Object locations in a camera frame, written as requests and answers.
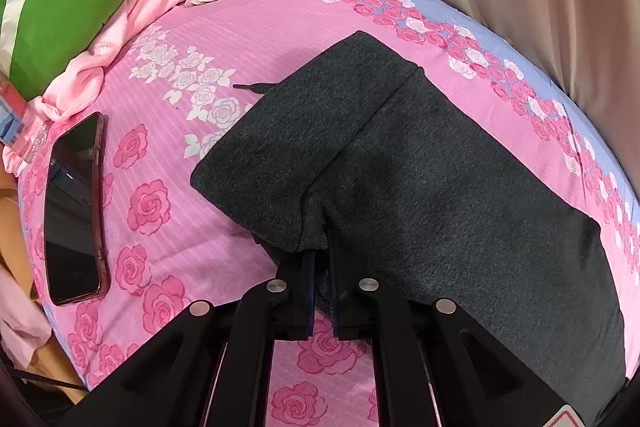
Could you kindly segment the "pink floral bed sheet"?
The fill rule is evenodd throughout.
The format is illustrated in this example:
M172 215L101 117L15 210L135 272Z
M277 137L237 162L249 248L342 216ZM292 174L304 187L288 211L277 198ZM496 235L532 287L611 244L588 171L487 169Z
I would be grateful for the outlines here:
M639 367L639 200L552 79L441 0L177 7L107 70L98 298L44 305L89 388L196 299L330 241L450 298L586 423Z

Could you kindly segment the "light pink blanket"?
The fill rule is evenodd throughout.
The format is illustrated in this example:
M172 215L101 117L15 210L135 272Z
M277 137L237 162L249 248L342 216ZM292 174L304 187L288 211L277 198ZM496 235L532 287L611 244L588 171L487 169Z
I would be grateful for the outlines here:
M134 36L185 0L124 0L89 47L70 60L42 95L26 100L47 124L64 123L96 101L107 68ZM28 163L2 148L3 169L17 176Z

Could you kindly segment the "dark grey pants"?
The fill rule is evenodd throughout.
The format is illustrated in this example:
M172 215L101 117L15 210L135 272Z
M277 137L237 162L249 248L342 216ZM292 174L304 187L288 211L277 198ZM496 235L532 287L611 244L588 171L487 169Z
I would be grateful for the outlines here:
M271 254L335 247L411 299L456 301L587 425L623 388L597 222L367 33L272 86L191 184Z

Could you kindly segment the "black smartphone red case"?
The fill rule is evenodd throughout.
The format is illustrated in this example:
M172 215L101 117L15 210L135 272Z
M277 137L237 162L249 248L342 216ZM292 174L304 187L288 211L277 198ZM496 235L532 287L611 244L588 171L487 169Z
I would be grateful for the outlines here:
M110 287L103 234L106 118L93 112L53 143L44 198L44 268L55 306L103 296Z

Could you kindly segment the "clear plastic water bottle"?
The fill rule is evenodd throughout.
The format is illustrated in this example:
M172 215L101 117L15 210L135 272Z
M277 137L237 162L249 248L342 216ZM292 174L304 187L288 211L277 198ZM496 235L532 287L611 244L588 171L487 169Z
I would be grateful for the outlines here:
M1 75L0 103L2 144L22 161L31 163L47 140L48 124L4 75Z

